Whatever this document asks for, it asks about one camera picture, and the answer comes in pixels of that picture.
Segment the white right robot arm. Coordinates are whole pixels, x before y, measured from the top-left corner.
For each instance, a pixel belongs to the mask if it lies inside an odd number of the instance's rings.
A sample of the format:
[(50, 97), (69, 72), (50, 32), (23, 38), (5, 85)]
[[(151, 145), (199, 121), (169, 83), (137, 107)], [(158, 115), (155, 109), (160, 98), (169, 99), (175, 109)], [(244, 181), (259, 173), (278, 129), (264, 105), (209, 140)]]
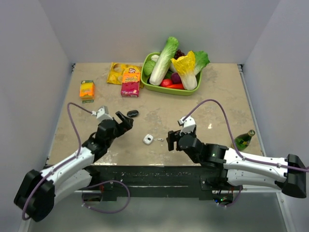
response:
[(197, 125), (192, 117), (183, 117), (178, 123), (181, 130), (168, 132), (168, 150), (183, 151), (193, 163), (219, 170), (220, 175), (209, 181), (215, 188), (225, 190), (229, 186), (263, 186), (278, 189), (290, 197), (306, 198), (307, 170), (299, 156), (264, 157), (224, 145), (205, 144), (197, 138)]

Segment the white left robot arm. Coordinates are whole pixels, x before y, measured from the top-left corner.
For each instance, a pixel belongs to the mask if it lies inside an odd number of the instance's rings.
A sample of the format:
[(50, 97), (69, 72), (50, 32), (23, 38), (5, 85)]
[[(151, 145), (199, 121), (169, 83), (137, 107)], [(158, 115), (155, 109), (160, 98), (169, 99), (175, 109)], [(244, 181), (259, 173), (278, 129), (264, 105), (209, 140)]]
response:
[(105, 114), (95, 133), (78, 150), (47, 169), (27, 172), (14, 203), (22, 209), (22, 219), (43, 220), (56, 202), (82, 188), (96, 189), (100, 178), (86, 167), (102, 158), (113, 141), (132, 129), (134, 120), (116, 112), (121, 123)]

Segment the white earbud charging case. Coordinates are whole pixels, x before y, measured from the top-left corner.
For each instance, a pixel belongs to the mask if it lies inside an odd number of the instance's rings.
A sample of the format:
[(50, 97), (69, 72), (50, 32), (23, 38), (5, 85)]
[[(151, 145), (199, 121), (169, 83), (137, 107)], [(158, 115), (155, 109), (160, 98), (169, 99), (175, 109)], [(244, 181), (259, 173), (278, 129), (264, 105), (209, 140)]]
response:
[(144, 139), (143, 139), (143, 142), (146, 144), (146, 145), (150, 145), (154, 140), (154, 137), (150, 134), (147, 134)]

